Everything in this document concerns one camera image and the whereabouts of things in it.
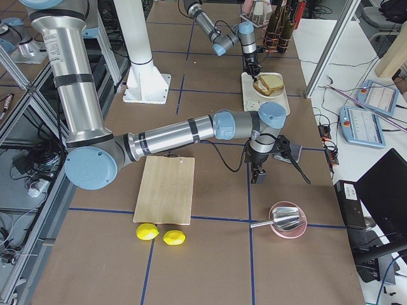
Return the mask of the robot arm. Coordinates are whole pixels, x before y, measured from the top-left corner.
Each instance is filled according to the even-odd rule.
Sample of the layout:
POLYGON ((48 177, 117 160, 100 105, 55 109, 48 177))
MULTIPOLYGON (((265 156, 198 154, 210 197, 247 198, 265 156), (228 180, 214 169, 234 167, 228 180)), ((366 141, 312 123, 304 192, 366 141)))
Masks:
MULTIPOLYGON (((265 171, 262 164, 270 154, 291 156, 289 140, 279 135, 286 110, 275 102, 266 102, 256 111, 218 111, 213 115, 141 132, 113 135, 105 127, 94 78, 84 44, 84 33, 96 13, 91 1, 20 1, 26 6, 32 26, 43 36, 51 63, 54 84, 69 127, 68 150, 64 163, 69 180, 76 186, 96 190, 106 187, 123 167, 141 157, 188 146, 192 143, 248 138, 242 151, 240 170, 251 163, 254 182, 265 171)), ((169 74, 161 74, 151 56, 141 1, 114 1, 133 61, 126 94, 130 102, 165 103, 169 74)))
POLYGON ((258 60, 258 47, 251 22, 241 22, 230 27, 224 20, 213 22, 202 9, 204 1, 183 1, 185 17, 192 19, 212 43, 217 56, 225 55, 231 48, 240 45, 244 58, 244 72, 254 83, 259 81, 262 66, 258 60))

